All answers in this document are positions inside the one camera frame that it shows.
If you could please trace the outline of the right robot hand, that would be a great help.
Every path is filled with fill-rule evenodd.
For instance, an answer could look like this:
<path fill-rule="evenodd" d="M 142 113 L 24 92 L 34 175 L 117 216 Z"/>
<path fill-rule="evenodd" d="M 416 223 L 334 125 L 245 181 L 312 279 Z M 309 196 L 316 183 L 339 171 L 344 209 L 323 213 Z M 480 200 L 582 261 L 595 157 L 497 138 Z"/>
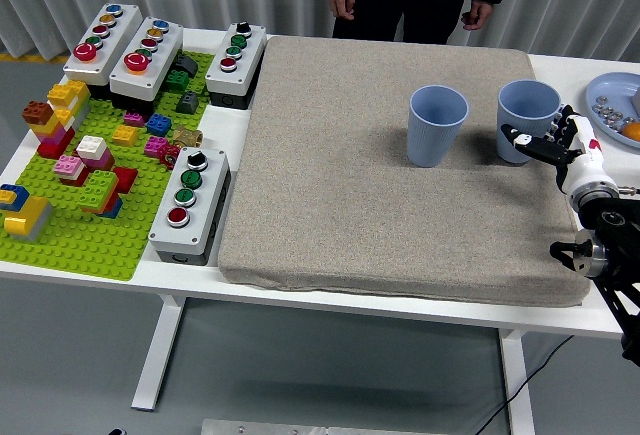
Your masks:
<path fill-rule="evenodd" d="M 619 187 L 604 169 L 604 155 L 589 119 L 565 105 L 543 138 L 502 124 L 504 138 L 520 153 L 556 168 L 556 184 L 580 208 L 596 198 L 618 198 Z"/>

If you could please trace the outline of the person's left hand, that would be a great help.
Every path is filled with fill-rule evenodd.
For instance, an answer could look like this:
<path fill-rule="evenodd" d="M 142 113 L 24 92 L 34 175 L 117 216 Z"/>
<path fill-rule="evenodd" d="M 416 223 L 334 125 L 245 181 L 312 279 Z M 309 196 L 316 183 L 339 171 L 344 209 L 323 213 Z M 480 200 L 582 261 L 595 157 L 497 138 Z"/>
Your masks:
<path fill-rule="evenodd" d="M 471 0 L 469 10 L 461 14 L 460 21 L 467 31 L 480 30 L 487 23 L 494 11 L 492 3 L 483 0 Z"/>

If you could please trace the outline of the person's right hand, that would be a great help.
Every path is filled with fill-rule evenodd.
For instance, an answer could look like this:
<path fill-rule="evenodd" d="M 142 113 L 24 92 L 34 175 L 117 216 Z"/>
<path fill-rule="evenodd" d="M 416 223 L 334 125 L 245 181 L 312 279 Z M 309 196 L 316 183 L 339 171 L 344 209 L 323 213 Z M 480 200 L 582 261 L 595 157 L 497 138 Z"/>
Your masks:
<path fill-rule="evenodd" d="M 354 19 L 355 0 L 328 0 L 329 8 L 336 19 L 351 21 Z"/>

